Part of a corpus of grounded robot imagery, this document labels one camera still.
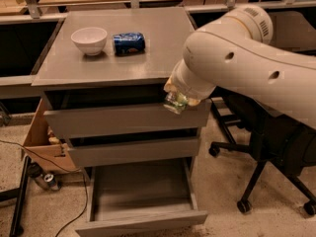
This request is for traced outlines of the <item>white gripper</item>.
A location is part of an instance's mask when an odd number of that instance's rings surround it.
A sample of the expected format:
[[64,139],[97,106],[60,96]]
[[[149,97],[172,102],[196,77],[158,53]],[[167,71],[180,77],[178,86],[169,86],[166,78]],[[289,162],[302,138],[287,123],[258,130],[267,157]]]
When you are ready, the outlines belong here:
[[200,100],[208,98],[215,89],[215,85],[195,75],[184,60],[179,61],[175,66],[171,77],[164,85],[164,91],[174,92],[174,86],[183,95],[189,97],[190,107],[197,106]]

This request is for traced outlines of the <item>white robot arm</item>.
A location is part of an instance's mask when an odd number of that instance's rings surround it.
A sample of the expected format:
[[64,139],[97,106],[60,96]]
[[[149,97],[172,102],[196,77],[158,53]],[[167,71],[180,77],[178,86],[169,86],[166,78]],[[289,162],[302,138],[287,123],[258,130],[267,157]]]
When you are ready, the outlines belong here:
[[272,36],[264,9],[239,6],[189,35],[164,90],[195,106],[221,87],[315,128],[316,57],[272,47]]

